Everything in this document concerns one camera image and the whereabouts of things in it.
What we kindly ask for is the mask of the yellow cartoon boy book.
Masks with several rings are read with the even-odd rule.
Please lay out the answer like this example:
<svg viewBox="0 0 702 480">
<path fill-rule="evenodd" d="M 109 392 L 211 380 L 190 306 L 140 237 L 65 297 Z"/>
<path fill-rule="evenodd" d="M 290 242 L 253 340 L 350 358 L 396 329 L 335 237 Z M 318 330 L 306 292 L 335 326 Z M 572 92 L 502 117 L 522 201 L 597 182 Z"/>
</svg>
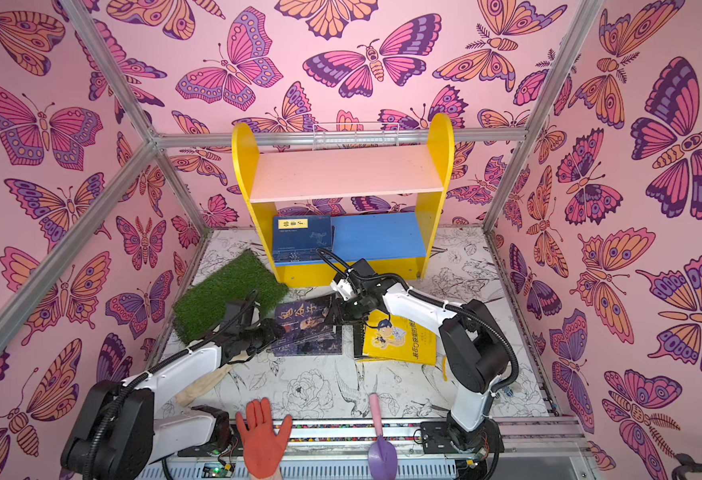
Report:
<svg viewBox="0 0 702 480">
<path fill-rule="evenodd" d="M 434 366 L 436 335 L 404 317 L 381 311 L 353 330 L 354 358 L 360 361 L 398 361 Z"/>
</svg>

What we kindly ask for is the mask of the dark purple portrait book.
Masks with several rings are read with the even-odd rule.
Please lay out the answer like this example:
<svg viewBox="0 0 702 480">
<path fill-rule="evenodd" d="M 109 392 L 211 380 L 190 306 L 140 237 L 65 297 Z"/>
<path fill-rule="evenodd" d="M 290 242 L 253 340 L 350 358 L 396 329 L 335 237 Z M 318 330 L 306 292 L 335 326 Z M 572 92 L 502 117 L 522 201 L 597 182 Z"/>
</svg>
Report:
<svg viewBox="0 0 702 480">
<path fill-rule="evenodd" d="M 342 331 L 333 323 L 333 295 L 279 304 L 274 317 L 285 333 L 272 345 L 276 357 L 342 353 Z"/>
</svg>

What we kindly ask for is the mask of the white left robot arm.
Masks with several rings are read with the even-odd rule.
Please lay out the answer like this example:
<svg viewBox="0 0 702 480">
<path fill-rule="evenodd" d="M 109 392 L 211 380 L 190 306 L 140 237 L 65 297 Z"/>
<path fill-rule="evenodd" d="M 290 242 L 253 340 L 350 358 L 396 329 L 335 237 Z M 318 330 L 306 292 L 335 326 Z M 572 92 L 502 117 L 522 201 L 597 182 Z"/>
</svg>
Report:
<svg viewBox="0 0 702 480">
<path fill-rule="evenodd" d="M 84 479 L 135 479 L 146 466 L 183 450 L 226 450 L 233 438 L 227 412 L 197 406 L 174 417 L 157 415 L 195 381 L 284 334 L 270 318 L 236 331 L 218 326 L 147 371 L 96 383 L 65 443 L 62 468 Z"/>
</svg>

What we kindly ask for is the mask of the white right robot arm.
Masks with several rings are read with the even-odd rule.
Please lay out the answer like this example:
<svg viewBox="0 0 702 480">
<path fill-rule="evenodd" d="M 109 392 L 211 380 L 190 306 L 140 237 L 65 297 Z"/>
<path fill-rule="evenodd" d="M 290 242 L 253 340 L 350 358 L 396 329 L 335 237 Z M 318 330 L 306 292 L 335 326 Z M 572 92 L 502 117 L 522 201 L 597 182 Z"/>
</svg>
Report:
<svg viewBox="0 0 702 480">
<path fill-rule="evenodd" d="M 331 287 L 342 298 L 342 322 L 360 323 L 379 311 L 410 320 L 437 336 L 457 381 L 446 434 L 460 452 L 487 449 L 494 399 L 517 380 L 519 361 L 486 304 L 440 300 L 416 290 L 398 274 L 375 272 L 364 259 L 349 264 L 326 249 L 318 253 L 335 271 Z"/>
</svg>

